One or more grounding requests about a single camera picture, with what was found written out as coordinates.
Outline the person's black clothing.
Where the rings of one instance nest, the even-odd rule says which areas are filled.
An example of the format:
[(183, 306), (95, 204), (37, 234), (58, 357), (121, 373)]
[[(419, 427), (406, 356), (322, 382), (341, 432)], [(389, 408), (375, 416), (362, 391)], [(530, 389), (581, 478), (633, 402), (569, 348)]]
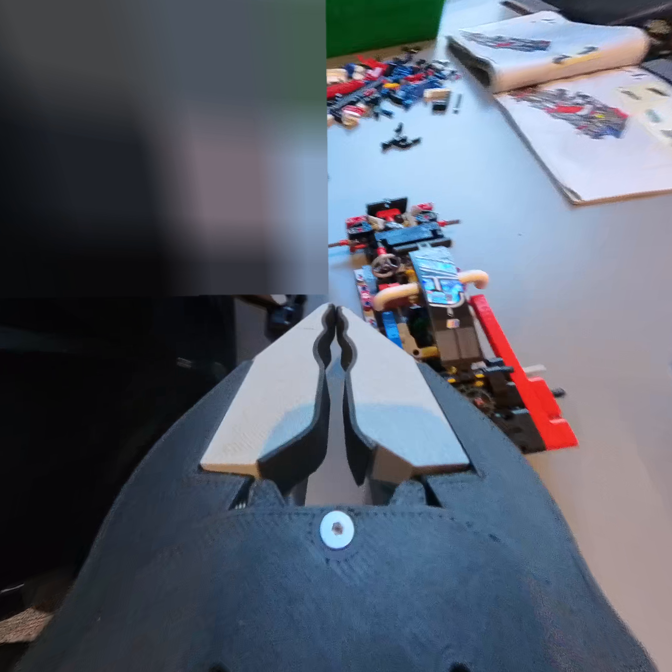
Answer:
[(81, 565), (139, 461), (235, 368), (234, 310), (1, 299), (1, 589)]

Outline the rolled instruction booklet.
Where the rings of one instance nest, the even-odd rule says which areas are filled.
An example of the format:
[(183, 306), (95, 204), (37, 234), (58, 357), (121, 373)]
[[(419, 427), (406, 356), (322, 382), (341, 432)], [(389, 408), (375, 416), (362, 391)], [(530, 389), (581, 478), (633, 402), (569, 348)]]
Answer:
[(493, 94), (638, 65), (651, 39), (640, 28), (567, 20), (553, 11), (462, 28), (449, 47), (482, 71)]

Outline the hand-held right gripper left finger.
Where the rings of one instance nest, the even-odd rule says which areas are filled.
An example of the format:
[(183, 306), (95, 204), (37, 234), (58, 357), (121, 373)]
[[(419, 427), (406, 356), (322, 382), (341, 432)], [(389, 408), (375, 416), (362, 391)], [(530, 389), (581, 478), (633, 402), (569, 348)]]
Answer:
[(272, 481), (283, 495), (307, 481), (327, 452), (336, 310), (323, 304), (250, 363), (200, 467)]

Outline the toy brick car model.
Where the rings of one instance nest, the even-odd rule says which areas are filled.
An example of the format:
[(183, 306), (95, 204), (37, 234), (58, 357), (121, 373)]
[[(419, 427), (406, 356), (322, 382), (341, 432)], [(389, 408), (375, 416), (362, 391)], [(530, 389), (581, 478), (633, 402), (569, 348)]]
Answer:
[(345, 220), (345, 237), (329, 243), (363, 260), (353, 270), (366, 323), (428, 364), (489, 417), (524, 454), (576, 448), (552, 389), (520, 363), (483, 294), (489, 276), (462, 270), (432, 202), (383, 199)]

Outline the black toy set box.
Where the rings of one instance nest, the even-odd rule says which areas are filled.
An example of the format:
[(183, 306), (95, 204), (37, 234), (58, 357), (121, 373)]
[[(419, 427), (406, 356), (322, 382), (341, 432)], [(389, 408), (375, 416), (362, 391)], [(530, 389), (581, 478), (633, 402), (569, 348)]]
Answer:
[(671, 1), (547, 1), (567, 19), (604, 26), (671, 22)]

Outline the green plastic bin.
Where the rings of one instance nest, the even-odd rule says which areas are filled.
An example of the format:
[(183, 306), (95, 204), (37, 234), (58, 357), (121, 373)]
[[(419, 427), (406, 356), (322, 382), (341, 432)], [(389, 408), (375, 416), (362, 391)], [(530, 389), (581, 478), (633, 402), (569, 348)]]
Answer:
[(432, 40), (444, 1), (327, 1), (326, 56)]

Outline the small black brick assembly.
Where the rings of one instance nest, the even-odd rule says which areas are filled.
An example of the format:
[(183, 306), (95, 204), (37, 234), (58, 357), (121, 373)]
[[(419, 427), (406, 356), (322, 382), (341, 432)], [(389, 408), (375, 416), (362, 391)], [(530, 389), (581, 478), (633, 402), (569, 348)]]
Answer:
[(404, 123), (400, 122), (394, 130), (393, 137), (390, 140), (381, 143), (381, 151), (382, 153), (387, 153), (391, 149), (406, 151), (412, 147), (416, 147), (421, 142), (421, 137), (409, 139), (408, 136), (404, 134)]

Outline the grey desk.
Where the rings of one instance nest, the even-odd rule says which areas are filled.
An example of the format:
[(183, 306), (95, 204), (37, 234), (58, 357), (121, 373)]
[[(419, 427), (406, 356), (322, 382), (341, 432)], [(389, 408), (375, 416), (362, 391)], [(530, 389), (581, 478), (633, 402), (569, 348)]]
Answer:
[(573, 206), (469, 72), (460, 111), (327, 132), (328, 242), (383, 197), (433, 201), (521, 364), (543, 365), (578, 449), (529, 457), (593, 575), (671, 670), (671, 195)]

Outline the pile of loose toy bricks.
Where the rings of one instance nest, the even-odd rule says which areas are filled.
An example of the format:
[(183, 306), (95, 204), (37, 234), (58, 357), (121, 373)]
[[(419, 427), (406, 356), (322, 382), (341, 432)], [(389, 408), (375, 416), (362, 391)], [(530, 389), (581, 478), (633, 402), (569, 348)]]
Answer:
[(445, 112), (450, 86), (461, 78), (449, 60), (424, 59), (418, 48), (404, 47), (393, 56), (358, 55), (326, 70), (327, 126), (352, 129), (366, 117), (391, 118), (394, 112), (385, 103), (408, 110), (421, 102), (433, 113)]

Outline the open instruction booklet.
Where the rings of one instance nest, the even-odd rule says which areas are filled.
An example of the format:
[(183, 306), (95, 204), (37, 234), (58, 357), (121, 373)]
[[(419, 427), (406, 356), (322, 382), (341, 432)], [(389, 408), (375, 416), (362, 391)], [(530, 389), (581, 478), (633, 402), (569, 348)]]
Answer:
[(671, 82), (639, 67), (495, 96), (574, 204), (671, 192)]

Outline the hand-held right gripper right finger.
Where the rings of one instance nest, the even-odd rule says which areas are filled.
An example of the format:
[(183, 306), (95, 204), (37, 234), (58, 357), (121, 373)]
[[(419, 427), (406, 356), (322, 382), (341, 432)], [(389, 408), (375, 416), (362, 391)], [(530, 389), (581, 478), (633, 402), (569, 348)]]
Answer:
[(345, 307), (337, 309), (348, 465), (367, 502), (399, 484), (469, 473), (471, 462), (412, 356)]

